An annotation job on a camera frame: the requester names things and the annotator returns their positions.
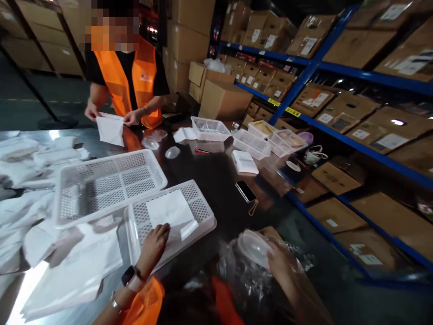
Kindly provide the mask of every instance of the plastic crate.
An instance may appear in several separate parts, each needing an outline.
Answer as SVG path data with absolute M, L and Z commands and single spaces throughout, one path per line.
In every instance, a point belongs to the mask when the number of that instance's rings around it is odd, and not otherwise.
M 58 229 L 104 217 L 167 186 L 149 149 L 65 166 L 58 174 L 53 219 Z
M 182 242 L 176 241 L 167 243 L 161 260 L 153 269 L 153 272 L 168 263 L 171 259 L 175 258 L 183 250 L 211 232 L 217 226 L 217 220 L 215 219 L 212 209 L 194 180 L 168 188 L 150 197 L 140 198 L 139 200 L 129 204 L 125 211 L 129 256 L 132 265 L 137 263 L 144 239 L 149 231 L 152 230 L 152 223 L 149 218 L 146 203 L 176 190 L 180 190 L 185 200 L 188 202 L 189 208 L 198 223 L 198 228 Z
M 289 155 L 291 153 L 294 153 L 296 151 L 299 151 L 299 150 L 308 146 L 308 144 L 302 138 L 298 137 L 299 139 L 301 139 L 303 141 L 304 145 L 297 147 L 297 148 L 293 148 L 289 145 L 289 143 L 287 143 L 281 137 L 282 134 L 285 134 L 287 137 L 290 135 L 295 135 L 295 133 L 290 131 L 290 130 L 280 130 L 280 131 L 274 132 L 268 138 L 268 141 L 271 144 L 272 152 L 280 158 L 283 156 Z
M 244 129 L 240 129 L 233 135 L 233 146 L 239 150 L 248 152 L 253 158 L 261 160 L 271 155 L 271 145 Z
M 230 131 L 221 121 L 194 116 L 191 117 L 191 120 L 198 140 L 224 142 L 231 136 Z

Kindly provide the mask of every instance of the yellow label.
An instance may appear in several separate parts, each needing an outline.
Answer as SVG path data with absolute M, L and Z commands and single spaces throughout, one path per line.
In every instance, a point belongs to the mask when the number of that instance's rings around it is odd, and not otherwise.
M 301 113 L 299 113 L 298 111 L 295 111 L 293 108 L 286 108 L 286 112 L 290 113 L 291 115 L 295 115 L 296 117 L 300 117 Z
M 268 99 L 267 101 L 270 102 L 271 104 L 275 105 L 275 106 L 279 106 L 280 105 L 279 102 L 274 101 L 272 98 Z

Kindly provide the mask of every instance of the worker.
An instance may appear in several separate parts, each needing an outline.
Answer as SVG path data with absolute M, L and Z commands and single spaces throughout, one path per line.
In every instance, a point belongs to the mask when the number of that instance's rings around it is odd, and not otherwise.
M 98 0 L 87 30 L 86 78 L 91 81 L 85 115 L 100 116 L 107 94 L 126 126 L 154 129 L 162 123 L 160 107 L 169 87 L 161 55 L 138 34 L 138 0 Z

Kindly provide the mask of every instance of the orange safety vest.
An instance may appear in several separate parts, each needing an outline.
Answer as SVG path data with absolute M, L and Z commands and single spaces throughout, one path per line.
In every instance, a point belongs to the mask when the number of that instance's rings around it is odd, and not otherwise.
M 137 107 L 140 109 L 153 98 L 153 83 L 157 73 L 155 47 L 140 37 L 138 51 L 135 51 L 132 66 L 132 82 L 134 84 Z M 125 116 L 132 111 L 129 96 L 129 85 L 125 72 L 115 51 L 93 51 L 101 68 L 102 76 L 110 91 L 116 114 Z M 161 110 L 145 115 L 141 122 L 148 129 L 154 129 L 162 123 Z

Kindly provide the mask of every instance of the black t-shirt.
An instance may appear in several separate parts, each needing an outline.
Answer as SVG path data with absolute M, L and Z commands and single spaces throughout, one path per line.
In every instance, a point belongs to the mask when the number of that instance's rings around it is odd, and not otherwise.
M 132 82 L 132 64 L 134 63 L 135 52 L 124 53 L 116 51 L 116 54 L 119 58 L 120 64 L 122 65 L 123 71 L 125 72 L 126 78 L 128 79 L 132 110 L 136 110 L 138 107 L 137 100 L 135 99 L 134 84 Z M 170 90 L 168 88 L 164 63 L 158 52 L 155 53 L 155 61 L 157 65 L 157 74 L 155 75 L 155 80 L 153 82 L 153 95 L 168 95 Z M 86 78 L 91 82 L 106 86 L 101 68 L 93 51 L 86 52 Z

